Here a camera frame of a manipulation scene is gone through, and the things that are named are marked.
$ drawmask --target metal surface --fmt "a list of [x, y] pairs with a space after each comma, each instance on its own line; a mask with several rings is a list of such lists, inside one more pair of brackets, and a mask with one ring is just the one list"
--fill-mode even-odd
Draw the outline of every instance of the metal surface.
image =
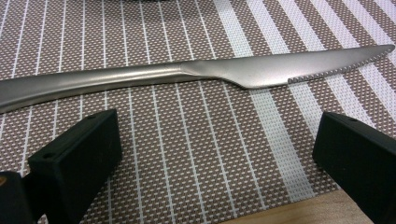
[[246, 89], [268, 88], [344, 73], [394, 48], [382, 45], [13, 78], [0, 81], [0, 113], [83, 93], [209, 78], [224, 79]]

